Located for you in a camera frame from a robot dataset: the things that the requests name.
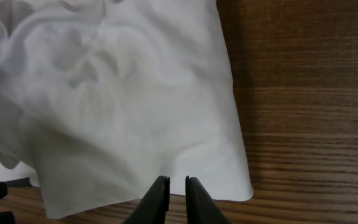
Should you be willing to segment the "white t-shirt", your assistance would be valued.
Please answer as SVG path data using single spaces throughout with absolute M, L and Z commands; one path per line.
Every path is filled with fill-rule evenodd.
M 63 218 L 197 177 L 253 196 L 216 1 L 0 1 L 0 161 Z

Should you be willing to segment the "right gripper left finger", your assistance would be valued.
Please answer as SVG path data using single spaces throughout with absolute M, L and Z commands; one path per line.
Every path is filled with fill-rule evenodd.
M 164 224 L 170 204 L 170 178 L 159 176 L 122 224 Z

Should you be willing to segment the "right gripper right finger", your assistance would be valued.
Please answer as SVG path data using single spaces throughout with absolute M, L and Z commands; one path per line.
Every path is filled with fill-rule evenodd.
M 185 180 L 188 224 L 231 224 L 196 177 Z

